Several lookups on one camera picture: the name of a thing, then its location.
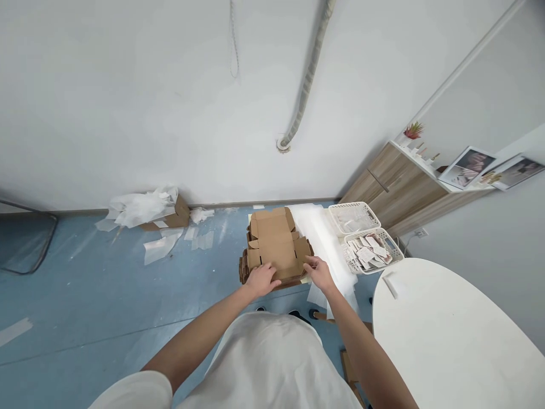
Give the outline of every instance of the shoulder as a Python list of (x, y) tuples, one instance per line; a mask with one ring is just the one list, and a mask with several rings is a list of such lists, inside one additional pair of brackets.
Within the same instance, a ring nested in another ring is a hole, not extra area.
[(117, 381), (102, 393), (89, 409), (170, 409), (172, 388), (162, 373), (137, 372)]

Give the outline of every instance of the hand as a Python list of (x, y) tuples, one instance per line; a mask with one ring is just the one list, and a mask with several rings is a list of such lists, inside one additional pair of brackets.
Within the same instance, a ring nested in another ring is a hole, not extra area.
[(324, 260), (319, 257), (307, 256), (307, 261), (308, 264), (303, 264), (303, 267), (311, 277), (312, 282), (322, 290), (322, 293), (325, 294), (337, 288), (329, 272), (328, 264)]
[(272, 267), (271, 263), (260, 265), (254, 268), (248, 280), (246, 280), (245, 287), (247, 287), (255, 298), (262, 297), (273, 291), (276, 287), (282, 284), (282, 281), (273, 279), (273, 274), (276, 273), (276, 269)]

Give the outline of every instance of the flattened cardboard box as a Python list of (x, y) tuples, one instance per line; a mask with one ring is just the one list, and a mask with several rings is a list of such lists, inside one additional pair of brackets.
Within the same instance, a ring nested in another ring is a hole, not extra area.
[(140, 227), (146, 231), (155, 231), (161, 228), (169, 227), (187, 227), (189, 226), (189, 207), (182, 197), (178, 194), (176, 204), (174, 205), (176, 213), (165, 216), (161, 219), (154, 220), (149, 223), (141, 224)]
[(239, 260), (240, 281), (245, 283), (254, 267), (269, 261), (276, 267), (273, 280), (285, 288), (297, 285), (305, 276), (305, 256), (313, 255), (306, 237), (295, 231), (294, 218), (287, 207), (260, 211), (251, 215), (248, 227), (248, 249)]

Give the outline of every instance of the plastic basket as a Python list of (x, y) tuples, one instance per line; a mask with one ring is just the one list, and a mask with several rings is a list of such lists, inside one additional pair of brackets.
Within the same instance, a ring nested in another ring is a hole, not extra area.
[[(332, 206), (329, 206), (329, 218), (335, 228), (335, 232), (337, 233), (337, 237), (344, 237), (346, 235), (351, 235), (357, 232), (366, 231), (373, 228), (380, 227), (380, 221), (375, 216), (375, 213), (371, 210), (371, 208), (367, 205), (367, 203), (364, 202), (353, 202), (353, 203), (343, 203), (343, 204), (335, 204)], [(365, 228), (362, 228), (358, 231), (351, 231), (346, 226), (343, 226), (339, 220), (339, 217), (342, 213), (354, 213), (355, 215), (360, 215), (362, 219), (365, 219), (368, 221)]]
[(348, 242), (351, 241), (351, 240), (354, 240), (354, 239), (359, 239), (360, 237), (365, 237), (365, 236), (367, 236), (368, 234), (371, 234), (371, 233), (376, 234), (382, 240), (382, 243), (380, 243), (380, 244), (383, 244), (388, 249), (390, 254), (392, 255), (392, 261), (386, 267), (390, 267), (391, 265), (393, 265), (393, 264), (395, 264), (397, 262), (400, 262), (401, 260), (403, 260), (405, 258), (405, 256), (401, 252), (401, 250), (399, 250), (399, 247), (396, 245), (396, 242), (392, 240), (390, 235), (383, 228), (379, 227), (379, 228), (376, 228), (376, 229), (369, 229), (369, 230), (365, 230), (365, 231), (362, 231), (362, 232), (347, 235), (347, 236), (345, 236), (344, 241), (341, 244), (341, 247), (342, 247), (342, 252), (344, 254), (344, 257), (345, 257), (345, 261), (348, 264), (348, 266), (350, 267), (350, 270), (354, 274), (374, 274), (374, 273), (382, 271), (382, 270), (384, 270), (386, 268), (386, 267), (377, 267), (377, 268), (367, 270), (367, 271), (360, 268), (361, 269), (360, 270), (360, 269), (358, 269), (359, 265), (357, 264), (357, 262), (350, 258)]

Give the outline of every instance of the wooden cabinet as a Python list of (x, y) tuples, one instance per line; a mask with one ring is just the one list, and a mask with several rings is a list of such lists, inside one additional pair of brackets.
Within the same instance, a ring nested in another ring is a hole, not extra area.
[(459, 190), (389, 142), (340, 203), (366, 202), (391, 236), (406, 234), (493, 188)]

